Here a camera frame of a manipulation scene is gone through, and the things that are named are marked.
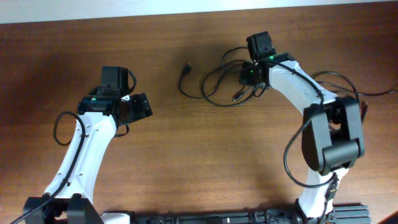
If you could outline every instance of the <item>wooden table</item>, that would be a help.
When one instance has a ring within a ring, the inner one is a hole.
[[[95,187],[94,205],[137,212],[214,212],[271,208],[294,202],[302,188],[285,174],[282,153],[300,126],[297,110],[275,90],[237,108],[184,97],[199,94],[201,77],[246,37],[268,30],[279,52],[308,72],[335,70],[361,91],[397,81],[398,4],[347,4],[165,16],[0,25],[0,220],[21,214],[40,196],[67,150],[52,139],[56,116],[100,84],[101,67],[131,69],[136,93],[154,115],[111,141]],[[248,53],[231,58],[248,58]],[[215,100],[230,103],[238,75]],[[343,84],[336,78],[325,80]],[[369,205],[374,222],[398,209],[398,95],[364,98],[366,154],[343,179],[335,203]],[[65,118],[66,141],[75,121]],[[300,141],[289,155],[302,181]]]

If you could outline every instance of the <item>wooden surface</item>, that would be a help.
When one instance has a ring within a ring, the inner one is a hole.
[[[101,66],[131,69],[136,93],[154,115],[111,141],[96,181],[94,205],[137,212],[214,212],[292,203],[302,189],[286,176],[282,153],[302,119],[278,92],[237,108],[216,108],[178,92],[199,94],[200,78],[222,54],[268,30],[308,73],[335,70],[361,91],[397,81],[398,4],[353,4],[172,16],[0,25],[0,220],[21,214],[40,196],[67,150],[52,139],[56,116],[100,84]],[[245,57],[242,51],[231,58]],[[343,84],[335,78],[326,80]],[[230,75],[215,100],[239,89]],[[398,209],[398,95],[366,98],[365,156],[343,179],[335,203],[369,205],[374,222]],[[74,120],[61,124],[66,141]],[[292,172],[307,175],[299,141]]]

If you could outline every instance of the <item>white wall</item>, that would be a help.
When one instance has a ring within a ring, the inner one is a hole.
[[[228,11],[372,0],[0,0],[0,23]]]

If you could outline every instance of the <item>black cable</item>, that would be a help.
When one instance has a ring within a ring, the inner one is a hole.
[[[73,168],[76,165],[77,162],[77,158],[79,156],[79,153],[81,151],[81,147],[83,146],[83,142],[85,140],[86,137],[86,129],[85,129],[85,125],[83,123],[83,121],[79,118],[79,116],[77,116],[75,113],[72,113],[70,111],[65,111],[62,112],[58,115],[57,119],[55,120],[55,124],[54,124],[54,130],[53,130],[53,137],[55,139],[55,141],[60,144],[61,146],[65,146],[68,145],[71,141],[69,141],[68,143],[61,143],[58,138],[57,138],[57,127],[58,127],[58,123],[61,120],[63,115],[69,114],[71,116],[73,116],[74,118],[76,118],[76,120],[80,123],[81,126],[81,139],[79,142],[79,145],[77,147],[76,153],[75,153],[75,157],[72,160],[72,163],[70,164],[69,170],[67,172],[67,174],[65,175],[65,177],[62,179],[62,182],[60,184],[60,186],[58,187],[58,189],[50,196],[49,199],[47,199],[44,203],[42,203],[41,205],[39,205],[37,208],[29,210],[28,212],[25,212],[23,215],[21,215],[20,217],[18,217],[17,219],[15,219],[11,224],[16,224],[21,222],[22,220],[24,220],[26,217],[28,217],[29,215],[35,213],[36,211],[42,209],[43,207],[45,207],[48,203],[50,203],[63,189],[63,187],[68,183],[68,179],[70,177],[70,175],[72,174]]]
[[[323,206],[323,211],[322,211],[321,217],[318,218],[318,224],[321,224],[321,222],[322,222],[322,220],[323,220],[323,217],[324,217],[325,214],[326,214],[326,209],[327,209],[327,207],[328,207],[328,201],[325,199],[325,205]]]
[[[134,74],[133,74],[130,70],[128,70],[128,71],[129,71],[129,74],[130,74],[130,76],[131,76],[131,78],[132,78],[132,80],[133,80],[133,82],[134,82],[134,84],[132,85],[132,87],[129,89],[128,95],[130,95],[130,93],[132,93],[133,90],[136,88],[137,79],[136,79],[136,77],[134,76]]]
[[[343,90],[343,91],[348,92],[348,93],[355,93],[352,90],[349,90],[349,89],[347,89],[345,87],[342,87],[342,86],[339,86],[339,85],[336,85],[336,84],[333,84],[333,83],[328,83],[328,82],[324,82],[324,81],[317,81],[317,83],[322,84],[322,85],[332,86],[332,87],[335,87],[337,89]],[[387,94],[391,94],[391,93],[398,93],[398,90],[395,90],[395,87],[394,87],[391,90],[386,90],[386,91],[382,91],[382,92],[379,92],[379,93],[358,92],[358,95],[359,96],[382,96],[382,95],[387,95]]]
[[[244,89],[246,85],[242,86],[242,89],[240,89],[239,91],[237,91],[233,96],[232,96],[232,100],[235,102],[238,99],[242,98],[243,95],[245,95],[253,86],[249,86],[247,89]]]
[[[368,112],[368,102],[364,102],[364,107],[362,109],[362,114],[361,114],[361,121],[363,123],[363,120],[365,119],[366,113]]]
[[[262,96],[262,95],[264,94],[264,92],[265,92],[266,90],[267,90],[267,87],[264,87],[264,88],[261,90],[260,94],[258,94],[258,95],[253,95],[253,96],[259,98],[260,96]]]
[[[224,107],[224,108],[225,108],[225,107],[234,107],[234,106],[239,106],[239,105],[242,105],[242,104],[246,103],[248,100],[250,100],[250,99],[254,96],[254,94],[256,93],[257,88],[254,88],[253,91],[250,93],[250,95],[249,95],[247,98],[245,98],[243,101],[240,101],[240,102],[238,102],[238,103],[233,103],[233,104],[230,104],[230,105],[222,105],[222,104],[219,104],[219,103],[215,103],[214,101],[212,101],[211,99],[209,99],[209,97],[206,96],[206,93],[205,93],[205,82],[206,82],[206,80],[207,80],[208,77],[210,77],[211,75],[213,75],[213,74],[214,74],[215,72],[217,72],[219,69],[221,69],[221,66],[218,67],[218,69],[213,70],[212,72],[210,72],[210,73],[203,79],[203,81],[202,81],[202,83],[201,83],[200,91],[201,91],[201,94],[202,94],[203,98],[204,98],[207,102],[211,103],[212,105],[219,106],[219,107]],[[229,71],[225,71],[225,72],[222,74],[221,78],[219,79],[218,85],[220,84],[220,81],[221,81],[228,73],[229,73]]]
[[[226,64],[223,64],[223,60],[225,59],[225,57],[227,56],[227,55],[229,55],[231,52],[233,52],[233,51],[235,51],[235,50],[239,50],[239,49],[247,49],[248,47],[235,47],[234,49],[231,49],[231,50],[228,50],[227,52],[225,52],[225,54],[221,57],[221,60],[220,60],[220,68],[222,68],[224,71],[226,71],[226,72],[231,72],[231,73],[239,73],[239,72],[242,72],[243,71],[243,69],[240,69],[240,70],[230,70],[229,68],[227,68],[227,67],[225,67],[225,65],[227,65],[228,63],[226,63]],[[243,59],[237,59],[237,61],[240,61],[240,62],[248,62],[248,60],[243,60]]]
[[[298,181],[296,178],[293,177],[292,173],[289,170],[289,167],[287,165],[287,154],[289,153],[289,149],[292,146],[293,142],[297,139],[297,137],[300,135],[300,133],[302,133],[304,131],[304,129],[310,124],[311,122],[311,118],[308,119],[298,130],[297,132],[293,135],[293,137],[290,139],[289,143],[286,145],[285,148],[285,152],[284,152],[284,167],[285,167],[285,171],[286,174],[290,177],[291,180],[293,180],[293,182],[301,187],[305,187],[305,188],[318,188],[318,187],[322,187],[324,185],[328,185],[330,184],[334,178],[336,178],[336,173],[333,173],[332,177],[330,177],[329,180],[327,180],[326,182],[322,183],[322,184],[315,184],[315,185],[308,185],[308,184],[304,184],[300,181]]]
[[[240,62],[240,60],[232,60],[232,61],[226,63],[225,65],[230,65],[230,64],[236,63],[236,62]],[[182,70],[181,76],[180,76],[180,81],[178,83],[178,89],[186,97],[193,98],[193,99],[196,99],[196,100],[204,99],[205,97],[203,97],[203,96],[192,96],[192,95],[189,95],[188,93],[185,93],[184,90],[182,89],[183,77],[185,75],[188,75],[188,73],[190,72],[191,69],[192,69],[192,67],[191,67],[191,65],[189,63],[185,65],[184,69]],[[210,72],[210,74],[213,74],[213,73],[215,73],[215,72],[217,72],[219,70],[221,70],[221,67],[218,67],[218,68],[214,69],[213,71]],[[213,94],[216,93],[216,91],[218,90],[218,87],[219,87],[219,85],[220,85],[220,83],[221,83],[221,81],[223,80],[224,77],[225,76],[221,76],[220,77],[220,79],[218,80],[214,90],[211,93],[207,94],[207,97],[210,97],[210,96],[212,96]]]
[[[129,131],[130,131],[129,125],[126,124],[126,133],[123,133],[123,134],[115,134],[113,137],[114,137],[114,138],[123,137],[123,136],[125,136]]]
[[[97,94],[97,90],[98,90],[98,87],[95,87],[88,94],[93,96],[93,95]]]
[[[345,77],[344,75],[342,75],[342,74],[340,74],[340,73],[332,72],[332,71],[320,71],[320,72],[315,72],[314,74],[311,75],[311,77],[315,79],[316,77],[318,77],[318,76],[320,76],[320,75],[323,75],[323,74],[336,75],[337,77],[340,77],[340,78],[344,79],[344,80],[351,86],[351,88],[353,89],[353,92],[354,92],[354,94],[355,94],[355,98],[356,98],[356,100],[358,101],[358,104],[360,104],[358,91],[356,90],[356,87],[355,87],[354,83],[351,82],[350,79],[348,79],[347,77]]]

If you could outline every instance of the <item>cable connector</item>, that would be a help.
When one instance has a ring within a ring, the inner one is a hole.
[[[184,69],[182,70],[182,75],[188,74],[191,71],[191,69],[192,69],[192,66],[189,63],[187,63],[184,66]]]
[[[327,202],[335,197],[336,191],[337,191],[337,186],[338,186],[338,178],[335,177],[333,179],[333,181],[330,183],[328,190],[326,191],[326,194],[325,194],[325,199]]]

